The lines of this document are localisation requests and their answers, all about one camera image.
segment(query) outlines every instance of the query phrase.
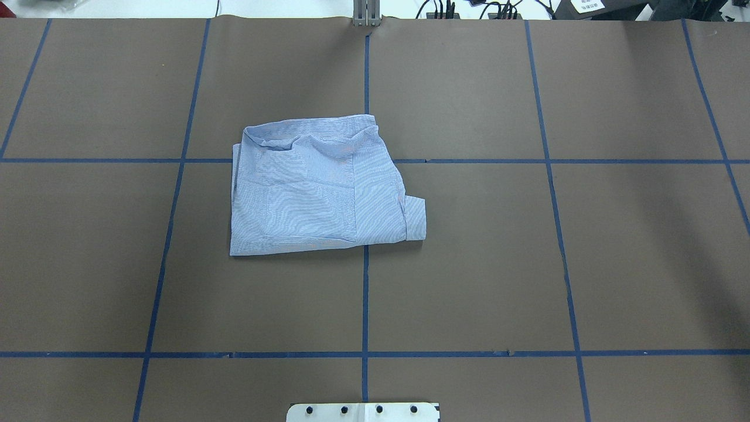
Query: folded shirt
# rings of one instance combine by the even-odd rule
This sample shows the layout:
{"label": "folded shirt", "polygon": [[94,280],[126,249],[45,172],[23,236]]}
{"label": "folded shirt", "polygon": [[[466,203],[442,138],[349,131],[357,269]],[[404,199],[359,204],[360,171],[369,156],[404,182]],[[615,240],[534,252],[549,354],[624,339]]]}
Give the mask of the folded shirt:
{"label": "folded shirt", "polygon": [[423,240],[425,200],[404,181],[371,115],[249,126],[232,148],[229,254]]}

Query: shirt cuff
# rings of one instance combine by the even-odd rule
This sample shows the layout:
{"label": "shirt cuff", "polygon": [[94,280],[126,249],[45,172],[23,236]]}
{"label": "shirt cuff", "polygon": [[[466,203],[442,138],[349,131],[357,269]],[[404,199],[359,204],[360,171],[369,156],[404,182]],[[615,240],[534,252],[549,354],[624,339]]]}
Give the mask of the shirt cuff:
{"label": "shirt cuff", "polygon": [[406,219],[406,240],[424,240],[427,236],[425,200],[404,195],[403,216]]}

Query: striped fabric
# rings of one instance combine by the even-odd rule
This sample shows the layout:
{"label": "striped fabric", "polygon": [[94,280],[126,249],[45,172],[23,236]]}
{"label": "striped fabric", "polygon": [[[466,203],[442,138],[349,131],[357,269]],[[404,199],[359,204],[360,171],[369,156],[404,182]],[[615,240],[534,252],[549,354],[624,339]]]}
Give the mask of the striped fabric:
{"label": "striped fabric", "polygon": [[375,118],[249,126],[233,147],[229,254],[423,240],[425,200],[406,195]]}

